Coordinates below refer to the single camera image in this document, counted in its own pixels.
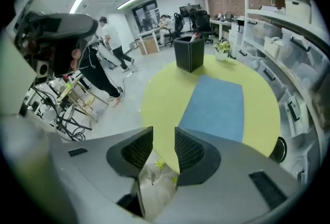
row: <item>computer monitor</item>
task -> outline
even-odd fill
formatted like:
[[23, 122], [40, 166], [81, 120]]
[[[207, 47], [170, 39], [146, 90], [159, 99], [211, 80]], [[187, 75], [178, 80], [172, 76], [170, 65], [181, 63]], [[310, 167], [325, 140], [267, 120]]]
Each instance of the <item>computer monitor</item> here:
[[225, 15], [225, 20], [231, 20], [233, 18], [233, 15], [231, 12], [226, 12], [226, 15]]
[[198, 5], [189, 5], [189, 6], [180, 7], [180, 13], [184, 18], [187, 18], [187, 17], [189, 17], [190, 11], [192, 9], [195, 9], [196, 11], [198, 11], [201, 9], [201, 5], [198, 4]]

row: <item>white cabinet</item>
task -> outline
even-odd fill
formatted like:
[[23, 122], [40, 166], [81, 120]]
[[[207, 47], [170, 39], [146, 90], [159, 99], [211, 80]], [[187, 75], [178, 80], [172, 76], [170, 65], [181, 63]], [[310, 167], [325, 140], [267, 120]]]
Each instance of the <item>white cabinet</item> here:
[[238, 52], [242, 44], [242, 39], [243, 39], [243, 33], [239, 33], [231, 29], [229, 30], [228, 41], [232, 48], [232, 56], [234, 58], [237, 58], [238, 56]]

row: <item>storage bin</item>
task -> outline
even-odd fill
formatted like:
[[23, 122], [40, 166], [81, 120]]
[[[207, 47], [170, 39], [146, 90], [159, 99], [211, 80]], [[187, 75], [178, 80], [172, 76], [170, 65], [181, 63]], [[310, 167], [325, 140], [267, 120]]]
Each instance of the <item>storage bin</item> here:
[[286, 103], [289, 98], [292, 97], [292, 93], [289, 91], [289, 89], [285, 89], [284, 95], [281, 97], [281, 99], [279, 100], [279, 104], [283, 104]]
[[286, 15], [310, 23], [310, 5], [298, 0], [285, 0]]
[[204, 39], [190, 42], [191, 36], [174, 40], [176, 65], [188, 72], [193, 72], [204, 63]]
[[267, 81], [269, 86], [272, 88], [276, 99], [279, 101], [283, 96], [287, 86], [280, 80], [280, 78], [274, 73], [272, 67], [267, 65], [267, 61], [260, 61], [260, 68], [258, 73]]
[[283, 46], [277, 60], [298, 78], [306, 90], [314, 89], [329, 69], [329, 60], [303, 36], [282, 28]]
[[258, 50], [253, 47], [244, 47], [237, 53], [237, 60], [252, 68], [258, 70], [260, 67], [260, 61], [265, 59], [258, 55]]
[[248, 19], [246, 22], [246, 38], [248, 42], [254, 42], [263, 48], [265, 36], [269, 38], [282, 37], [280, 28], [261, 20]]
[[310, 0], [310, 6], [311, 6], [311, 24], [327, 32], [327, 27], [324, 22], [321, 11], [319, 10], [314, 0]]
[[307, 106], [299, 95], [292, 95], [284, 103], [279, 103], [279, 109], [281, 134], [284, 137], [292, 138], [308, 132]]
[[307, 134], [285, 139], [287, 155], [280, 166], [301, 184], [312, 181], [320, 166], [320, 147], [317, 133], [312, 127]]
[[285, 103], [289, 110], [288, 116], [294, 127], [294, 136], [307, 133], [309, 130], [308, 110], [305, 101], [295, 92]]
[[265, 44], [263, 48], [268, 52], [274, 59], [277, 59], [279, 49], [282, 47], [283, 42], [280, 37], [269, 38], [265, 36]]
[[294, 127], [293, 123], [289, 120], [289, 109], [285, 104], [280, 104], [279, 106], [279, 116], [280, 116], [280, 133], [283, 138], [289, 139], [294, 137]]

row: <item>ceiling light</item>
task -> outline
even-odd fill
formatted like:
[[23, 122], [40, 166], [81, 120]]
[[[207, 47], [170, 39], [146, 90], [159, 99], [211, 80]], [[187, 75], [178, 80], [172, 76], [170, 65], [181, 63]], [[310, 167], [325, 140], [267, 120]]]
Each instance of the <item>ceiling light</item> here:
[[117, 9], [122, 9], [123, 7], [127, 6], [128, 4], [134, 2], [135, 0], [129, 0], [126, 3], [122, 4], [120, 7], [118, 7]]
[[74, 12], [76, 12], [76, 10], [77, 10], [77, 8], [79, 7], [81, 1], [83, 1], [83, 0], [76, 0], [76, 1], [74, 2], [73, 6], [72, 6], [72, 8], [71, 8], [71, 10], [70, 10], [70, 12], [69, 12], [70, 14], [74, 14]]

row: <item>chair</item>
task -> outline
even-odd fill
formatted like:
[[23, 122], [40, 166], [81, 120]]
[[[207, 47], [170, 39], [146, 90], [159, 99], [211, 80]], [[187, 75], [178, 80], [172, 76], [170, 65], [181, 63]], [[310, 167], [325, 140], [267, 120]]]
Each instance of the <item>chair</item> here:
[[169, 37], [170, 40], [170, 47], [172, 47], [174, 39], [178, 38], [181, 36], [181, 30], [183, 29], [184, 25], [182, 23], [182, 15], [178, 14], [178, 13], [174, 13], [174, 21], [175, 21], [175, 28], [174, 28], [174, 32], [172, 33], [170, 29], [168, 29], [168, 31], [170, 32], [169, 34], [165, 34], [165, 37]]
[[197, 11], [196, 17], [197, 29], [195, 32], [202, 34], [205, 42], [213, 43], [213, 40], [209, 38], [209, 35], [214, 35], [216, 32], [211, 29], [210, 15], [207, 11], [200, 9]]

